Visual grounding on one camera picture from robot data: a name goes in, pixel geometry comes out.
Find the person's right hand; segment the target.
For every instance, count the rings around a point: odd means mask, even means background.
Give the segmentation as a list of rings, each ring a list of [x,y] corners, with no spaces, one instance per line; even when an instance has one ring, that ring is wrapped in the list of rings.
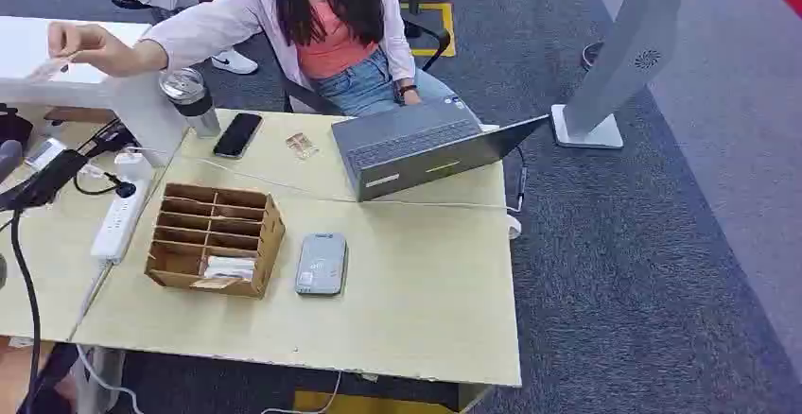
[[[114,78],[133,77],[166,65],[164,50],[157,43],[142,41],[128,46],[96,24],[52,22],[47,47],[51,58],[89,64]]]

